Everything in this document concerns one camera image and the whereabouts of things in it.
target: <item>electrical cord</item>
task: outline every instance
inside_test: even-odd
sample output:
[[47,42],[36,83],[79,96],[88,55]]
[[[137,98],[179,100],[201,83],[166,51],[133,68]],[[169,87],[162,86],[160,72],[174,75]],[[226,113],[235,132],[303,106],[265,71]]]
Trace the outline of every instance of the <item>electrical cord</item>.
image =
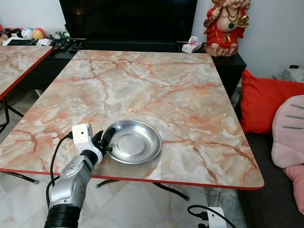
[[53,166],[54,166],[55,157],[56,157],[57,151],[58,151],[58,149],[59,149],[59,146],[60,146],[61,143],[62,143],[65,139],[67,139],[67,138],[73,139],[73,133],[72,133],[72,132],[69,132],[69,134],[67,134],[65,137],[63,137],[62,139],[60,139],[60,141],[58,142],[58,144],[57,144],[57,146],[56,146],[55,152],[54,152],[54,154],[53,154],[53,158],[52,158],[52,162],[51,162],[51,167],[50,167],[51,181],[52,181],[53,186],[55,185],[54,173],[53,173]]
[[49,187],[51,187],[51,184],[54,183],[57,179],[59,179],[60,176],[55,177],[53,180],[51,180],[47,184],[47,190],[46,190],[46,197],[47,197],[47,208],[49,207]]
[[211,208],[208,208],[208,207],[205,207],[205,206],[202,206],[202,205],[192,205],[190,207],[188,207],[187,211],[193,215],[193,216],[196,216],[198,218],[201,218],[201,215],[203,215],[204,212],[201,212],[200,214],[194,214],[193,212],[190,211],[190,209],[192,208],[203,208],[203,209],[206,209],[206,210],[209,210],[211,212],[213,212],[214,214],[220,216],[223,220],[225,220],[232,228],[236,228],[235,225],[232,224],[232,222],[230,222],[227,218],[225,218],[224,216],[222,216],[220,213],[218,213],[217,211],[211,209]]

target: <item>red statue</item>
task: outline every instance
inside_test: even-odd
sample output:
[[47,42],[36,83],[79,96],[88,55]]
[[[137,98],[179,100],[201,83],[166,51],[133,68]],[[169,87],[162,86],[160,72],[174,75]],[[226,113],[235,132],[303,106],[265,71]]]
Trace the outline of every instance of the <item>red statue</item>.
[[212,0],[215,6],[207,13],[206,53],[212,56],[231,56],[238,51],[238,37],[243,38],[249,17],[245,10],[251,0]]

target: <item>television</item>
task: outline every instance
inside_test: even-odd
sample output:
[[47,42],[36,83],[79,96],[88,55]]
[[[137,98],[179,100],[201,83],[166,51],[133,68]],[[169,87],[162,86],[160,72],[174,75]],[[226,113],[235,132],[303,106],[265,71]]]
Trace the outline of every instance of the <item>television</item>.
[[187,41],[197,0],[60,0],[72,38]]

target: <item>black metal table leg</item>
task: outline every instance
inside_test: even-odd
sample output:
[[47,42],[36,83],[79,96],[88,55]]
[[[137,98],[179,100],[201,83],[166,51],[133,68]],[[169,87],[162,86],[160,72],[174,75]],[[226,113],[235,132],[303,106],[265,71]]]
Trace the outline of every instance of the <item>black metal table leg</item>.
[[4,124],[0,125],[0,133],[3,132],[4,128],[10,123],[10,116],[9,116],[9,110],[8,110],[8,104],[6,101],[6,97],[3,98],[3,108],[5,113],[6,122]]
[[186,196],[186,195],[184,195],[184,194],[182,194],[180,191],[177,191],[177,190],[175,190],[175,189],[169,188],[169,187],[164,186],[164,185],[162,185],[162,184],[160,184],[160,183],[153,183],[153,184],[155,184],[157,187],[159,187],[159,188],[161,188],[161,189],[164,189],[164,190],[166,190],[166,191],[170,191],[170,192],[172,192],[172,193],[174,193],[174,194],[176,194],[176,195],[182,197],[182,198],[183,198],[184,200],[186,200],[186,201],[189,201],[189,197]]
[[38,181],[38,180],[31,179],[30,177],[26,177],[26,176],[24,176],[24,175],[22,175],[22,174],[19,174],[19,173],[15,173],[15,172],[5,172],[5,171],[1,171],[1,172],[5,173],[5,174],[8,174],[8,175],[12,175],[12,176],[14,176],[14,177],[22,178],[22,179],[24,179],[24,180],[26,180],[26,181],[29,181],[29,182],[32,182],[32,183],[34,183],[34,184],[39,184],[39,181]]
[[[109,183],[113,183],[113,182],[117,182],[117,181],[119,181],[119,180],[105,180],[105,181],[101,182],[100,184],[97,184],[96,188],[98,189],[98,188],[100,188],[103,185],[106,185],[106,184],[109,184]],[[174,194],[182,197],[186,201],[189,201],[189,197],[186,196],[186,195],[184,195],[184,194],[182,194],[180,191],[177,191],[175,189],[169,188],[169,187],[164,186],[164,185],[162,185],[160,183],[153,183],[153,184],[156,185],[157,187],[161,188],[161,189],[164,189],[166,191],[172,192],[172,193],[174,193]]]
[[10,109],[13,113],[17,114],[17,115],[20,116],[21,118],[24,117],[23,114],[21,114],[20,112],[18,112],[18,111],[17,111],[16,109],[14,109],[13,107],[9,106],[7,103],[6,103],[6,106],[7,106],[8,109]]

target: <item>robotic arm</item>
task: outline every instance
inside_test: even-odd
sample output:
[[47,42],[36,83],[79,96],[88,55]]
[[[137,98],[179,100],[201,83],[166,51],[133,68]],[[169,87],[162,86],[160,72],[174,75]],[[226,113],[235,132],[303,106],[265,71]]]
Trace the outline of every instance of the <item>robotic arm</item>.
[[51,192],[44,228],[77,228],[80,211],[86,198],[86,186],[91,179],[94,166],[112,148],[106,149],[115,129],[102,137],[102,131],[93,137],[92,127],[80,124],[72,127],[73,140],[80,155],[62,170],[60,178]]

